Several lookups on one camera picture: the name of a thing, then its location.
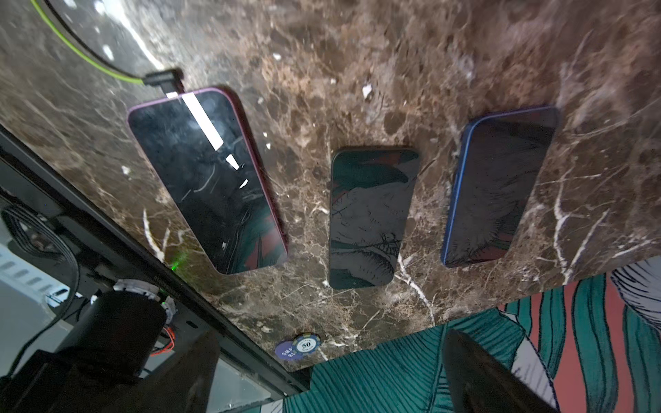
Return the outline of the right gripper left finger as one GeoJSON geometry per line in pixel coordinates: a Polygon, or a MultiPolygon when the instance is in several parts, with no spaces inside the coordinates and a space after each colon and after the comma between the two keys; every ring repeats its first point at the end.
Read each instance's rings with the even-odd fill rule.
{"type": "Polygon", "coordinates": [[[118,399],[120,412],[205,412],[220,356],[207,331],[118,399]]]}

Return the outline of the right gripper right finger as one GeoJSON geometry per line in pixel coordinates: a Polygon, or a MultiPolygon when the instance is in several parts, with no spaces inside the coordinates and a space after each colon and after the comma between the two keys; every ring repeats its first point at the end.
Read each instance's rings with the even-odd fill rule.
{"type": "Polygon", "coordinates": [[[450,330],[442,360],[455,412],[553,412],[469,335],[450,330]]]}

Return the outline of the green wired earphones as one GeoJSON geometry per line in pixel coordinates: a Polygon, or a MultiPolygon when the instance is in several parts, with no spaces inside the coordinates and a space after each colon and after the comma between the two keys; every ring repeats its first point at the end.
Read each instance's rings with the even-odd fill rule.
{"type": "Polygon", "coordinates": [[[161,89],[163,94],[172,98],[185,92],[183,86],[183,74],[178,68],[162,69],[138,76],[132,72],[125,71],[113,65],[108,56],[103,57],[90,46],[88,46],[74,30],[72,30],[65,19],[58,13],[50,1],[30,2],[52,33],[75,55],[84,60],[98,72],[103,73],[115,80],[126,84],[148,86],[161,89]]]}

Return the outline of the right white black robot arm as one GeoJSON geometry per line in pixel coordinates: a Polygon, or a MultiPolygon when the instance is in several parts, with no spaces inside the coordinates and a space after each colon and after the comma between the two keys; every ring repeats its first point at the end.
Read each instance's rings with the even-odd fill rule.
{"type": "MultiPolygon", "coordinates": [[[[1,380],[4,412],[203,412],[230,339],[214,330],[143,375],[165,310],[127,291],[103,294],[53,352],[36,351],[1,380]]],[[[456,412],[549,412],[552,407],[468,335],[442,339],[456,412]]]]}

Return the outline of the black smartphone blue edge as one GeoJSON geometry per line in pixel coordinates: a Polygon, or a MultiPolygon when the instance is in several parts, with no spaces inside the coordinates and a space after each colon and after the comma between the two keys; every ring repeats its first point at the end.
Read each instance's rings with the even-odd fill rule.
{"type": "Polygon", "coordinates": [[[508,253],[560,124],[560,111],[545,106],[485,115],[466,126],[440,253],[445,267],[508,253]]]}

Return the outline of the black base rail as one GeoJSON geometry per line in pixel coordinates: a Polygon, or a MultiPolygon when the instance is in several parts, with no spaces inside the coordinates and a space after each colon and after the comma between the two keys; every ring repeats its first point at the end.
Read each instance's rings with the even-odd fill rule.
{"type": "Polygon", "coordinates": [[[69,247],[86,294],[120,279],[150,282],[177,305],[176,348],[211,331],[220,343],[220,360],[266,388],[272,399],[309,390],[311,369],[289,373],[6,128],[1,130],[1,198],[27,210],[69,247]]]}

